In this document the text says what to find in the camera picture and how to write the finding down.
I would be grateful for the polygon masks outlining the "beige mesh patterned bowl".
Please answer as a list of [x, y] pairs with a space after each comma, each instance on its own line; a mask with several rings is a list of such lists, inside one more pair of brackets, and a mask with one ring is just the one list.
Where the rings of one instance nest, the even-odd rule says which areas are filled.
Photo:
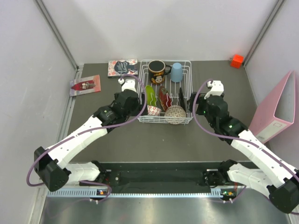
[[168, 123], [178, 125], [185, 122], [186, 112], [181, 106], [172, 105], [167, 109], [164, 117]]

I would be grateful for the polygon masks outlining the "red floral plate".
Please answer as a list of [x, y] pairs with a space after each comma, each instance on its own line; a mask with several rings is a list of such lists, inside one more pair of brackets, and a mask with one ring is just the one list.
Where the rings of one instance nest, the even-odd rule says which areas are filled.
[[162, 109], [166, 112], [172, 106], [172, 99], [164, 86], [160, 86], [158, 98]]

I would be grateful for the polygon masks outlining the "green plate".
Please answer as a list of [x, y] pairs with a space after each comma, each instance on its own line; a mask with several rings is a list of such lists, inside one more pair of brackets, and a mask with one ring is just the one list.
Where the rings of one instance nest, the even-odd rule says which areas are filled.
[[154, 89], [150, 85], [145, 86], [145, 89], [147, 95], [147, 105], [157, 106], [157, 98]]

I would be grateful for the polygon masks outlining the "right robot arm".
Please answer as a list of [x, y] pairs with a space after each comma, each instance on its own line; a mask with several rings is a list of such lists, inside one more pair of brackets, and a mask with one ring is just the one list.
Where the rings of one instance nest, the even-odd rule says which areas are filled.
[[218, 168], [222, 184], [238, 182], [267, 197], [281, 212], [294, 213], [299, 205], [299, 170], [280, 159], [261, 143], [240, 120], [230, 116], [224, 95], [205, 97], [192, 93], [187, 101], [193, 115], [202, 115], [213, 129], [211, 135], [227, 142], [257, 166], [249, 169], [227, 160]]

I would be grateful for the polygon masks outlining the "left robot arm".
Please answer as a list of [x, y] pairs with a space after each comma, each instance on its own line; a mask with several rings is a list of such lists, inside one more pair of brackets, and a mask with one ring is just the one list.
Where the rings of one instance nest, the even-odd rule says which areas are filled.
[[71, 163], [71, 160], [97, 139], [107, 135], [129, 117], [136, 117], [147, 108], [145, 95], [124, 90], [114, 95], [110, 105], [100, 107], [81, 127], [48, 150], [39, 147], [34, 152], [34, 170], [49, 191], [66, 184], [90, 181], [105, 182], [105, 169], [98, 161]]

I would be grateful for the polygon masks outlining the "black plate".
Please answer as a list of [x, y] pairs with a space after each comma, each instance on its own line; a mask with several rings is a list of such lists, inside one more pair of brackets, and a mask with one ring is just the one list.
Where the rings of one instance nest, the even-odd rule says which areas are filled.
[[180, 87], [179, 88], [179, 103], [180, 106], [184, 109], [184, 111], [186, 112], [186, 106], [185, 106], [185, 101], [184, 101], [184, 95], [183, 95], [183, 90]]

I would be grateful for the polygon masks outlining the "white wire dish rack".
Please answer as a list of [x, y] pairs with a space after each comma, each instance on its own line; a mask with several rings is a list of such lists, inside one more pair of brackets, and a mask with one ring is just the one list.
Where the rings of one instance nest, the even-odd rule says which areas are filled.
[[188, 60], [162, 60], [166, 65], [162, 76], [154, 76], [156, 60], [142, 60], [140, 64], [137, 93], [145, 100], [144, 115], [138, 117], [142, 123], [188, 124], [192, 119], [192, 108], [188, 101], [192, 90], [192, 64]]

